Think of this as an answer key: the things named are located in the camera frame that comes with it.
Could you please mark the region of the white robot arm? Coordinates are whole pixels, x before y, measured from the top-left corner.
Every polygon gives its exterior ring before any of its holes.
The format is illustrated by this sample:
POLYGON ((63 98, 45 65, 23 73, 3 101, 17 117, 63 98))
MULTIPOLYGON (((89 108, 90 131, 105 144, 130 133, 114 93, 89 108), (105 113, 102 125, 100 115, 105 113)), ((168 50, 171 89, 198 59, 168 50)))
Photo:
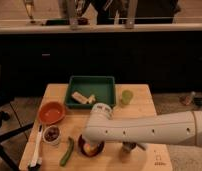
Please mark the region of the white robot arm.
POLYGON ((202 111, 186 111, 140 118, 112 118, 112 108, 96 103, 82 131, 83 139, 202 147, 202 111))

